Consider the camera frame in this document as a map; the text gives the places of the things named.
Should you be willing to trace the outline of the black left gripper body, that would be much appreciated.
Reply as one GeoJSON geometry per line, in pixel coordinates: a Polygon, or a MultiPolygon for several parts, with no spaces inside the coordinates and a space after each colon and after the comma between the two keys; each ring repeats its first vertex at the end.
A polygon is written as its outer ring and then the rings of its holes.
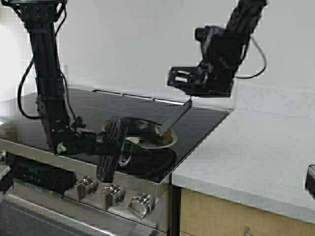
{"type": "Polygon", "coordinates": [[[105,134],[88,130],[82,117],[77,117],[71,124],[52,126],[48,130],[48,145],[56,156],[103,154],[105,134]]]}

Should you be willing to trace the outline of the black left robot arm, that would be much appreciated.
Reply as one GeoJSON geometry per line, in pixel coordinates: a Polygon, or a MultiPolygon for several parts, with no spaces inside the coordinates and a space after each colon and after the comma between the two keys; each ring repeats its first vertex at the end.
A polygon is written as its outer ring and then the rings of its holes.
{"type": "Polygon", "coordinates": [[[87,130],[81,116],[76,116],[70,105],[67,82],[61,70],[55,27],[61,16],[66,17],[65,0],[3,0],[27,30],[32,59],[18,87],[18,107],[28,119],[42,123],[47,145],[56,156],[85,153],[99,155],[96,177],[101,182],[112,183],[128,129],[128,120],[112,117],[108,129],[100,133],[87,130]],[[37,88],[37,116],[23,111],[21,92],[30,69],[35,68],[37,88]]]}

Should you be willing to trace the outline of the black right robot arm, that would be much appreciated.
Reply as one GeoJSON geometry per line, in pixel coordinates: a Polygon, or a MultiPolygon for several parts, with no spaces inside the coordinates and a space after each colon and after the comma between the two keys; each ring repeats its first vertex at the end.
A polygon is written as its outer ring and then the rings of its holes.
{"type": "Polygon", "coordinates": [[[202,61],[197,66],[197,96],[231,95],[235,74],[266,5],[265,0],[241,0],[224,28],[205,26],[195,30],[202,54],[202,61]]]}

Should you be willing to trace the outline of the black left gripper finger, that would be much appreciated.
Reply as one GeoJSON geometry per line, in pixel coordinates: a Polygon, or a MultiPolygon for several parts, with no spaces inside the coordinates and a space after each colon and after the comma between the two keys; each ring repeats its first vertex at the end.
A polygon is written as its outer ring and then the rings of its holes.
{"type": "Polygon", "coordinates": [[[96,177],[101,182],[113,182],[118,165],[119,154],[100,155],[96,168],[96,177]]]}
{"type": "Polygon", "coordinates": [[[128,129],[125,118],[112,117],[106,125],[106,144],[109,150],[122,150],[128,129]]]}

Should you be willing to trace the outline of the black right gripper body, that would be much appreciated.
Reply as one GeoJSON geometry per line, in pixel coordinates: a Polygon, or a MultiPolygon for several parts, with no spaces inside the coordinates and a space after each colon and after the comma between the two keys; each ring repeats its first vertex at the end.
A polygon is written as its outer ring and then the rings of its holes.
{"type": "Polygon", "coordinates": [[[235,74],[244,60],[250,35],[233,32],[218,26],[205,26],[195,30],[200,43],[202,60],[198,65],[200,81],[198,97],[230,97],[235,74]]]}

